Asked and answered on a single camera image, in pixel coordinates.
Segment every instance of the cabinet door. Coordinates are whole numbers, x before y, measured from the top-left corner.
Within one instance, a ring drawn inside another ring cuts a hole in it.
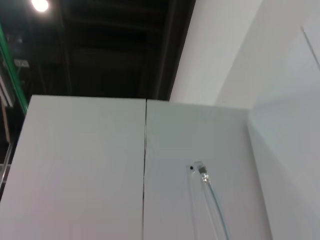
[[[241,109],[147,101],[144,240],[195,240],[187,181],[195,161],[207,168],[230,239],[271,239],[247,116]],[[214,239],[201,189],[193,190],[198,239]]]
[[[33,96],[1,240],[141,240],[145,100]]]

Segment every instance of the green pipe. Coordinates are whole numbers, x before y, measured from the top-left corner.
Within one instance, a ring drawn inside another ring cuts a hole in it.
[[[18,77],[14,61],[10,55],[6,37],[5,37],[4,31],[2,30],[1,24],[0,24],[0,51],[2,53],[4,62],[7,65],[9,76],[11,78],[11,82],[13,85],[13,89],[15,91],[17,99],[22,108],[22,112],[24,115],[26,115],[28,111],[28,103],[27,103],[24,91],[21,87],[21,82]]]

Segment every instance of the light fixture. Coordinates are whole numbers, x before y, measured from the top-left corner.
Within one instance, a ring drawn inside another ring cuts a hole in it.
[[[34,6],[35,10],[39,12],[44,12],[48,9],[49,3],[47,0],[31,0],[32,5]]]

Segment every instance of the black ceiling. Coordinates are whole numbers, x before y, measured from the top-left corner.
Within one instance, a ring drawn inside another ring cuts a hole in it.
[[[32,94],[168,100],[195,0],[0,0],[0,23]]]

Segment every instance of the ceiling light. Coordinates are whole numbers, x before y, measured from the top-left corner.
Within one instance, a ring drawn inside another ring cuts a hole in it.
[[[32,5],[34,6],[35,10],[39,12],[44,12],[48,9],[49,3],[47,0],[31,0]]]

